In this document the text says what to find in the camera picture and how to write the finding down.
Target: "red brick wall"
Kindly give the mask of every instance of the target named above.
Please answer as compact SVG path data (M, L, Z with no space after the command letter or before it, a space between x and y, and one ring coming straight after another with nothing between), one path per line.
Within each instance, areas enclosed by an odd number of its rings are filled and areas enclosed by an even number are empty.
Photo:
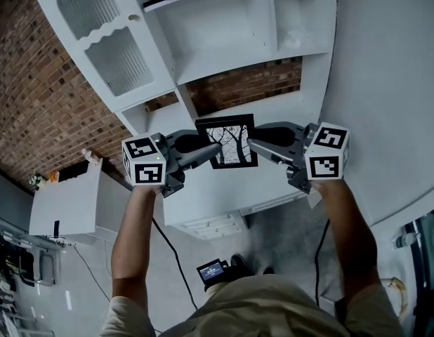
M299 88L301 60L245 67L188 84L201 115ZM175 102L167 96L147 108ZM88 147L124 172L130 136L81 75L37 0L0 0L0 169L23 187L82 160Z

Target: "shoe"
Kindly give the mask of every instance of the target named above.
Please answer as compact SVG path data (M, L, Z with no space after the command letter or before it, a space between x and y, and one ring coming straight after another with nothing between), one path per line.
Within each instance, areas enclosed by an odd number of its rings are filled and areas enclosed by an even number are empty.
M272 269L271 267L267 267L264 272L262 272L263 275L274 275L275 274L275 270Z
M230 263L231 263L231 266L239 266L239 267L245 267L246 266L244 258L241 255L239 255L238 253L231 256Z

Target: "forearm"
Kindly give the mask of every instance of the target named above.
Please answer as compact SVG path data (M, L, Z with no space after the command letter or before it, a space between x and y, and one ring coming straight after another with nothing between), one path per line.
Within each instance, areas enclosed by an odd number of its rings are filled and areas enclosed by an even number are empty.
M113 279L145 280L150 259L154 191L135 187L112 250Z
M320 193L331 221L346 295L352 298L366 286L379 282L376 242L350 188L343 180L322 184Z

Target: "floor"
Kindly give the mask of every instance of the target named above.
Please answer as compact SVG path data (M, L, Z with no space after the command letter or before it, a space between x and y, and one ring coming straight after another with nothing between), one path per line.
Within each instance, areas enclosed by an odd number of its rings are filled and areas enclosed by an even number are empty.
M177 249L186 279L198 306L206 300L203 284L196 267L210 260L229 260L234 252L241 253L254 271L274 267L275 272L296 282L311 296L315 288L314 254L323 231L325 218L321 204L310 209L301 199L268 211L249 216L249 230L210 242L199 240L172 227L164 226L162 208L157 205L155 218ZM379 238L381 277L404 279L412 285L413 265L410 251L392 251L392 232ZM150 319L155 329L165 331L187 319L194 308L180 277L175 258L162 236L152 228L150 267L147 274L147 292ZM112 243L97 239L91 246L78 244L78 252L88 263L97 282L111 294L108 268ZM341 295L334 242L329 231L320 252L320 292L336 299ZM60 279L56 286L39 289L19 284L20 300L26 315L33 313L55 331L57 337L97 336L106 315L108 301L97 287L83 260L72 247L60 252Z

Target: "display screen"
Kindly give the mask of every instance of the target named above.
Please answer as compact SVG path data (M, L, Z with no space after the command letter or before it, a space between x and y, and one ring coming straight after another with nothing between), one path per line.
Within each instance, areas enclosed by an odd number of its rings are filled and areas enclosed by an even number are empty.
M202 276L203 281L218 276L220 273L223 273L223 268L219 262L200 270L200 275Z

